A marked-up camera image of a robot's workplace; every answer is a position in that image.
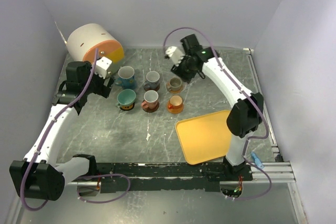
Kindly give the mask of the white pink cup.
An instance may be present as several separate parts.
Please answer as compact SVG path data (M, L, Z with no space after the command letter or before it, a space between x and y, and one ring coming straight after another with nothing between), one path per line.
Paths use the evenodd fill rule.
M158 105L159 94L155 90L146 91L144 94L144 100L141 103L143 110L153 110Z

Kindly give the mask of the white grey-handled cup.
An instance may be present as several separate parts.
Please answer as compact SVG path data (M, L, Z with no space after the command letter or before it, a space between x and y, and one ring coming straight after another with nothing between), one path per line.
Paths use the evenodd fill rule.
M160 84L160 74L156 71L148 72L145 77L144 85L155 88L158 84Z

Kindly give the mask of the light orange wooden coaster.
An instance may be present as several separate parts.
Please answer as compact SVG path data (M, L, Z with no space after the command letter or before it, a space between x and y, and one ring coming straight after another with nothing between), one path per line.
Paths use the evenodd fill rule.
M179 114L183 111L184 109L184 104L181 103L180 105L178 106L173 106L170 101L167 102L166 104L166 109L168 112L172 113L172 114Z

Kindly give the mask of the dark brown wooden coaster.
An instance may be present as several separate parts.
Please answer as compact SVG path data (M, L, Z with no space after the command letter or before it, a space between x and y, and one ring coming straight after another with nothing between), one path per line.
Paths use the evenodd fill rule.
M150 90L158 91L160 89L160 84L158 84L155 88L151 88L151 87L146 86L146 85L144 85L143 87L144 87L145 91L150 91Z

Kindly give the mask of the grey yellow-handled cup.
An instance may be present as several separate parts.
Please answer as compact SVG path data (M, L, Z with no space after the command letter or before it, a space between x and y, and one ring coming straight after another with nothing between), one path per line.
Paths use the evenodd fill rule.
M182 84L182 80L180 78L177 78L177 77L174 77L174 78L171 78L169 81L168 81L173 87L177 87L179 85Z

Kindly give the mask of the dark walnut wooden coaster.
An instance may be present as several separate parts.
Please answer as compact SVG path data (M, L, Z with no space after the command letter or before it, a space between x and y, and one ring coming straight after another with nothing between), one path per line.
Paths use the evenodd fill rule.
M158 110L160 103L158 102L154 108L149 108L146 104L142 106L143 111L147 113L153 113Z

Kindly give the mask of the blue round coaster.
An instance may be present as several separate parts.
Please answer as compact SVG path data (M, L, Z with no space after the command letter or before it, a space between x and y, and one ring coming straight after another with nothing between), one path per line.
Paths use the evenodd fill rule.
M122 86L123 89L131 89L131 90L135 90L137 88L137 83L133 82L133 83L126 83L125 85Z

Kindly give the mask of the large white blue-handled mug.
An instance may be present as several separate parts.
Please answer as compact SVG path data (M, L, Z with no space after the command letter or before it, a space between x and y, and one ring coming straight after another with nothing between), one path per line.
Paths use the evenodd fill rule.
M135 70L130 66L123 66L118 71L118 77L114 81L114 84L122 87L126 83L133 83L135 81Z

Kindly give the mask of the teal cup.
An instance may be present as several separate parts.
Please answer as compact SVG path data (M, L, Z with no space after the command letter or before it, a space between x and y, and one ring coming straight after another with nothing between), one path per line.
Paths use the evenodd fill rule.
M117 106L130 106L136 100L136 92L131 89L124 89L117 95Z

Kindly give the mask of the yellow black-rimmed coaster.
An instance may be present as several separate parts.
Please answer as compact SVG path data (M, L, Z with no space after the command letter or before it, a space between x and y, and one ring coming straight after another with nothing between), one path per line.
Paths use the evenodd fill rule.
M122 111L130 111L130 110L134 109L134 106L135 106L135 103L132 103L128 106L125 106L125 105L124 106L118 106L118 108Z

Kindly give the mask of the orange copper cup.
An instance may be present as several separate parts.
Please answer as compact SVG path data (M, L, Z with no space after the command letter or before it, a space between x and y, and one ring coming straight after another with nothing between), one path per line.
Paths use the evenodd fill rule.
M167 108L169 110L180 110L183 108L183 99L179 95L173 95L170 97Z

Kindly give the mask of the tan wooden coaster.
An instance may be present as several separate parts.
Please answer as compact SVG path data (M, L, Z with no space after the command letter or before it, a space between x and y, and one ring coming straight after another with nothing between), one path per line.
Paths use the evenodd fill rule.
M177 94L180 93L183 90L183 85L179 85L177 87L173 87L169 82L166 83L166 89L168 92Z

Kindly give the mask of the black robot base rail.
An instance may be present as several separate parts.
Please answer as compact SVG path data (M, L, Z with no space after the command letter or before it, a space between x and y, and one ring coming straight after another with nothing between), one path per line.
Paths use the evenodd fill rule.
M198 165L188 163L98 163L98 174L122 174L130 179L130 191L194 190L220 192L221 185L237 185L253 179L251 168L245 165L231 173L224 163Z

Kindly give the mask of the yellow plastic tray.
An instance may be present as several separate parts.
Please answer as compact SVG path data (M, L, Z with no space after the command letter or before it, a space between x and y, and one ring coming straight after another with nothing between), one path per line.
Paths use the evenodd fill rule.
M222 110L176 123L175 129L188 164L200 164L227 154L232 137L226 124L229 113L229 110Z

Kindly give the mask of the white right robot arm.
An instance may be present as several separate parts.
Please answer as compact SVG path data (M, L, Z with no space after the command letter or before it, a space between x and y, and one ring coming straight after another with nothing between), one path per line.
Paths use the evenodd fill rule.
M223 176L230 181L240 176L247 166L244 155L247 141L262 123L264 97L246 88L230 72L218 52L204 48L195 34L180 40L182 49L171 46L163 49L165 58L173 62L171 72L190 83L199 75L209 78L219 88L230 105L226 125L232 134L228 153L224 156Z

